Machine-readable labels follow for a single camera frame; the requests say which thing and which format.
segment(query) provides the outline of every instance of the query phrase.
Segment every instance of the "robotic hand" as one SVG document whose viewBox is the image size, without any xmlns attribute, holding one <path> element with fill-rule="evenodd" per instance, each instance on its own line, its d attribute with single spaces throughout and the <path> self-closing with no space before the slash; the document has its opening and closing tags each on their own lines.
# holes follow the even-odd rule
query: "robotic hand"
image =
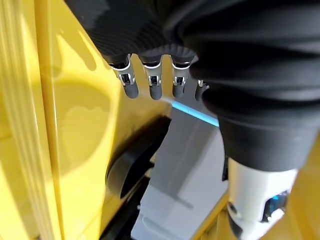
<svg viewBox="0 0 320 240">
<path fill-rule="evenodd" d="M 239 239 L 263 236 L 285 213 L 320 127 L 320 2 L 66 3 L 128 97 L 138 95 L 131 53 L 142 61 L 155 100 L 161 55 L 172 58 L 174 96 L 183 93 L 190 67 L 200 80 L 197 96 L 204 92 L 205 106 L 218 116 L 229 157 L 230 226 Z"/>
</svg>

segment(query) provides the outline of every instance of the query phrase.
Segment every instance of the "blue light strip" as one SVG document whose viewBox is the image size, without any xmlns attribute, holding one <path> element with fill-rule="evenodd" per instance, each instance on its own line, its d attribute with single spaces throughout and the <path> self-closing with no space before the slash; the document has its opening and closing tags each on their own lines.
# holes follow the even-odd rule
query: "blue light strip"
<svg viewBox="0 0 320 240">
<path fill-rule="evenodd" d="M 208 124 L 211 124 L 215 127 L 219 127 L 219 122 L 218 122 L 218 119 L 212 117 L 212 116 L 209 116 L 207 114 L 204 114 L 198 110 L 195 110 L 189 106 L 186 106 L 180 102 L 177 102 L 177 101 L 173 101 L 172 102 L 172 107 L 177 109 L 177 110 L 180 110 L 181 112 L 184 112 L 188 115 L 191 115 L 197 119 L 200 119 Z"/>
</svg>

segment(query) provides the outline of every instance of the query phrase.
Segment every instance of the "black fingertip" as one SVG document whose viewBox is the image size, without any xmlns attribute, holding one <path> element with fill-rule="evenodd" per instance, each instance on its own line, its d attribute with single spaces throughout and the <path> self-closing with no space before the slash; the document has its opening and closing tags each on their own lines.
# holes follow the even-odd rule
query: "black fingertip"
<svg viewBox="0 0 320 240">
<path fill-rule="evenodd" d="M 123 86 L 123 88 L 128 98 L 135 99 L 136 97 L 138 97 L 139 90 L 136 82 L 130 85 Z"/>
</svg>

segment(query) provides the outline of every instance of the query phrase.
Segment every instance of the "yellow plastic panel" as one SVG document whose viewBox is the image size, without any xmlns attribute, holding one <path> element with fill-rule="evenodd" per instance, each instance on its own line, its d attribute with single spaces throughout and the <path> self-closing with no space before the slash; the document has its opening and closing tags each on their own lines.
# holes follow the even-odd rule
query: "yellow plastic panel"
<svg viewBox="0 0 320 240">
<path fill-rule="evenodd" d="M 123 200 L 106 191 L 113 152 L 170 106 L 154 101 L 142 65 L 132 56 L 139 97 L 120 81 L 62 0 L 36 1 L 36 31 L 50 157 L 62 236 L 94 240 Z M 171 64 L 164 60 L 164 94 Z"/>
<path fill-rule="evenodd" d="M 40 235 L 0 87 L 0 239 Z"/>
<path fill-rule="evenodd" d="M 213 209 L 194 239 L 236 240 L 226 208 L 221 210 L 221 204 L 227 204 L 227 195 Z M 320 240 L 320 135 L 307 164 L 298 174 L 284 217 L 261 239 Z"/>
<path fill-rule="evenodd" d="M 1 0 L 0 29 L 0 235 L 59 240 L 34 3 Z"/>
</svg>

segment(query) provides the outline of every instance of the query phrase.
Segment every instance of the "white plastic part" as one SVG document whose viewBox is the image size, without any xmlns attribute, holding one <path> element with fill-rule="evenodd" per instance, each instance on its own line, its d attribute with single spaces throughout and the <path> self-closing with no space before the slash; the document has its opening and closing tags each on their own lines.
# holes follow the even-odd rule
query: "white plastic part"
<svg viewBox="0 0 320 240">
<path fill-rule="evenodd" d="M 266 202 L 285 191 L 290 192 L 298 170 L 261 171 L 244 166 L 232 158 L 228 161 L 229 202 L 228 212 L 242 229 L 242 240 L 262 237 L 283 215 L 274 212 L 269 222 L 262 222 Z"/>
</svg>

